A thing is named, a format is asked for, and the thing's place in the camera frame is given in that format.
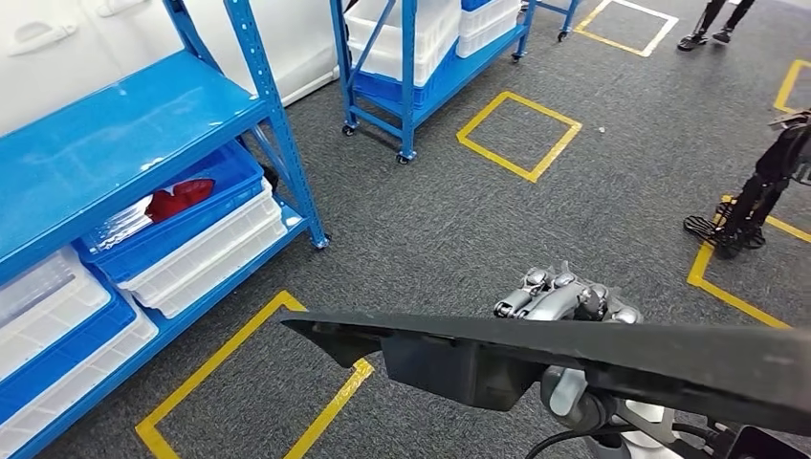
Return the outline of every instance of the gray carpet floor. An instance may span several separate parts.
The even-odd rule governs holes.
[[[582,2],[575,24],[598,3]],[[332,246],[317,252],[296,240],[39,457],[152,457],[135,424],[282,290],[319,311],[486,317],[528,267],[569,260],[577,273],[622,287],[648,321],[757,324],[686,283],[698,244],[681,221],[737,192],[773,141],[766,122],[778,113],[783,77],[795,59],[811,60],[811,11],[797,0],[760,0],[730,46],[682,54],[675,42],[704,2],[637,3],[680,18],[651,57],[577,33],[558,44],[560,16],[538,11],[529,54],[517,65],[504,55],[426,122],[407,166],[376,129],[340,133],[336,84],[291,106]],[[661,24],[612,5],[589,30],[643,47]],[[809,78],[811,69],[791,103],[811,105]],[[503,91],[583,125],[535,184],[456,139]],[[563,130],[508,101],[471,137],[529,168]],[[793,186],[774,215],[810,231],[809,197]],[[793,326],[811,325],[811,245],[777,229],[766,235],[761,251],[713,260],[707,278]],[[561,430],[535,390],[509,413],[488,412],[391,382],[379,356],[370,362],[375,372],[307,457],[513,458]],[[158,429],[182,458],[283,457],[349,375],[268,321]],[[569,442],[544,457],[586,453]]]

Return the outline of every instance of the black shoe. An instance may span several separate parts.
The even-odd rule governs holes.
[[[720,41],[721,43],[729,43],[730,40],[732,39],[730,37],[732,32],[733,32],[732,29],[730,29],[728,27],[725,27],[725,28],[721,29],[720,31],[718,31],[716,33],[713,33],[712,38]]]
[[[707,43],[707,36],[704,34],[694,33],[691,35],[687,35],[679,41],[679,44],[676,45],[681,51],[692,51],[697,48],[699,45],[703,45]]]

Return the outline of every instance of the black cable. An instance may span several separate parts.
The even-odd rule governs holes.
[[[695,435],[703,439],[704,441],[708,441],[711,438],[711,432],[705,430],[700,427],[691,426],[689,424],[680,424],[676,423],[673,425],[672,428],[676,432],[684,432],[688,433],[689,435]],[[618,434],[618,433],[626,433],[626,432],[635,432],[639,430],[636,426],[608,426],[608,427],[600,427],[595,428],[593,430],[586,430],[585,432],[576,432],[574,430],[569,430],[567,432],[561,432],[556,435],[552,435],[551,437],[543,440],[542,442],[536,444],[535,446],[530,449],[530,452],[524,457],[524,459],[535,459],[542,451],[549,448],[550,446],[563,442],[565,440],[572,440],[575,438],[581,437],[591,437],[594,435],[611,435],[611,434]]]

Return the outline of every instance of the white door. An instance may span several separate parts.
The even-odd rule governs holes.
[[[183,49],[183,42],[161,0],[80,2],[126,75]]]
[[[186,7],[226,76],[255,93],[222,0],[186,0]],[[337,61],[327,0],[252,0],[251,8],[285,104],[334,79]]]
[[[0,1],[0,136],[122,76],[78,0]]]

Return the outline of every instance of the yellow tape square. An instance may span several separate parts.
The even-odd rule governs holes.
[[[723,202],[729,202],[732,200],[732,196],[723,196],[721,198]],[[766,223],[772,225],[773,227],[782,230],[791,234],[794,237],[797,237],[801,241],[811,243],[811,234],[795,228],[785,222],[782,222],[774,217],[766,217]],[[708,294],[715,296],[716,298],[720,299],[721,301],[729,304],[730,306],[743,311],[744,313],[748,314],[751,317],[756,318],[757,320],[769,325],[770,327],[775,328],[791,328],[787,323],[779,320],[761,310],[757,307],[747,303],[746,301],[738,298],[735,295],[730,294],[729,292],[721,289],[720,287],[712,284],[710,281],[704,278],[704,273],[707,271],[707,266],[710,265],[710,259],[712,258],[712,252],[714,247],[708,243],[704,243],[701,245],[701,249],[699,249],[698,254],[695,256],[695,260],[692,262],[692,268],[690,268],[690,274],[687,276],[687,283],[698,287],[699,289],[707,292]]]
[[[616,3],[616,4],[619,4],[619,5],[623,5],[625,7],[632,8],[634,10],[646,12],[646,13],[650,14],[651,16],[661,17],[662,19],[665,19],[665,25],[662,26],[662,29],[660,29],[659,32],[653,37],[653,39],[650,40],[649,43],[647,43],[647,46],[645,46],[645,48],[643,50],[637,50],[635,48],[631,48],[631,47],[626,46],[626,45],[624,45],[622,43],[617,43],[616,41],[609,40],[608,38],[603,38],[603,37],[601,37],[601,36],[599,36],[599,35],[597,35],[595,33],[591,33],[589,31],[587,31],[585,29],[586,26],[588,26],[591,23],[591,21],[593,21],[594,18],[597,17],[598,14],[600,14],[600,11],[605,10],[605,7],[607,7],[608,4],[610,4],[612,2]],[[642,57],[648,57],[651,54],[653,54],[653,50],[656,49],[656,47],[659,45],[659,42],[661,42],[662,39],[665,38],[665,35],[667,35],[668,32],[670,32],[670,30],[676,25],[677,22],[679,22],[679,18],[677,18],[677,17],[673,17],[673,16],[671,16],[669,14],[664,14],[663,12],[654,11],[654,10],[651,10],[649,8],[645,8],[645,7],[639,6],[639,5],[635,4],[635,3],[631,3],[631,2],[628,2],[628,1],[625,1],[625,0],[603,0],[603,2],[600,3],[600,5],[598,5],[597,8],[595,8],[593,11],[591,11],[585,17],[585,19],[583,19],[582,22],[580,22],[580,24],[578,24],[578,26],[575,27],[574,31],[577,32],[577,33],[583,34],[583,35],[585,35],[585,36],[587,36],[589,38],[592,38],[594,40],[597,40],[597,41],[599,41],[601,43],[604,43],[606,45],[613,46],[614,48],[619,48],[621,50],[628,51],[629,53],[633,53],[635,55],[640,55]]]
[[[271,300],[264,308],[262,308],[255,316],[251,318],[241,329],[239,329],[233,337],[231,337],[223,346],[217,350],[200,368],[197,369],[191,376],[188,377],[174,392],[172,392],[166,400],[159,404],[149,415],[135,426],[135,431],[141,440],[152,451],[158,459],[180,459],[180,456],[172,449],[169,443],[166,442],[164,436],[158,431],[158,423],[166,417],[169,412],[174,409],[180,402],[185,399],[200,383],[202,383],[210,374],[217,369],[225,359],[230,356],[248,337],[251,336],[260,325],[273,315],[280,307],[286,307],[291,311],[306,311],[304,306],[301,305],[292,295],[286,291],[282,291]],[[360,359],[355,362],[355,371],[352,376],[346,381],[343,387],[338,391],[332,401],[324,407],[320,414],[316,417],[312,424],[307,427],[307,430],[298,438],[293,447],[284,455],[284,459],[300,459],[316,442],[318,437],[329,426],[338,412],[343,408],[346,402],[355,394],[358,387],[361,386],[363,381],[369,377],[374,371],[372,365],[365,359]]]
[[[792,62],[791,66],[788,68],[783,83],[780,85],[778,96],[775,98],[775,108],[778,110],[782,110],[786,113],[793,113],[800,110],[799,108],[787,107],[786,103],[788,103],[788,98],[791,96],[794,85],[797,83],[797,78],[800,76],[800,70],[802,70],[803,67],[811,68],[811,62],[797,59]]]
[[[540,113],[546,115],[547,117],[551,117],[555,120],[563,122],[569,125],[569,129],[563,134],[563,137],[558,140],[555,145],[552,146],[552,149],[549,150],[548,153],[540,160],[540,163],[536,164],[532,170],[524,169],[523,167],[507,160],[506,158],[499,156],[496,153],[493,153],[489,149],[485,148],[484,146],[472,141],[468,136],[473,132],[473,129],[476,128],[481,122],[490,115],[490,113],[495,110],[498,105],[501,104],[504,100],[511,99],[523,105],[526,105],[533,110],[539,111]],[[580,132],[582,129],[582,124],[579,122],[572,120],[560,113],[556,112],[555,110],[551,110],[549,108],[544,107],[539,103],[535,103],[527,98],[523,98],[518,94],[511,93],[509,91],[505,91],[498,96],[496,96],[490,103],[487,104],[486,107],[482,109],[472,120],[468,122],[458,133],[456,133],[456,139],[459,140],[460,143],[465,145],[467,148],[475,151],[476,153],[484,156],[485,158],[493,161],[496,164],[501,165],[520,177],[523,177],[526,180],[529,180],[532,183],[537,182],[537,179],[549,168],[549,165],[552,164],[552,161],[558,157],[563,148],[575,138],[575,136]]]

